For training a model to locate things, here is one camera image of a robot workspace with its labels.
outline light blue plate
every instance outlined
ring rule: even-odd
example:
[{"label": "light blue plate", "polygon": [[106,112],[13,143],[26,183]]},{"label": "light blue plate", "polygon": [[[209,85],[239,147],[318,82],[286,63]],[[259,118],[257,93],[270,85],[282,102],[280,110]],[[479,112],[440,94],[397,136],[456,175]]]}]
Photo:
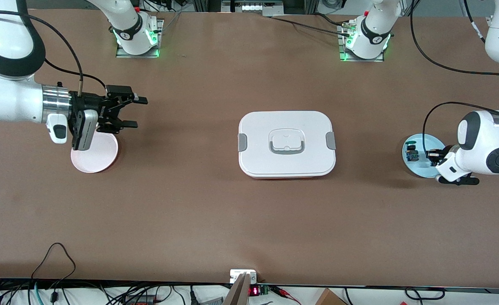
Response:
[{"label": "light blue plate", "polygon": [[[406,145],[407,141],[416,141],[415,149],[419,153],[418,161],[410,161],[408,162],[406,158],[406,150],[408,145]],[[443,149],[445,145],[436,137],[432,135],[424,134],[424,145],[426,146],[426,150],[431,149]],[[402,159],[404,160],[404,164],[415,174],[424,178],[434,178],[439,173],[435,167],[431,166],[430,160],[426,158],[424,154],[424,150],[422,149],[422,133],[418,133],[416,135],[412,135],[409,137],[402,146]]]}]

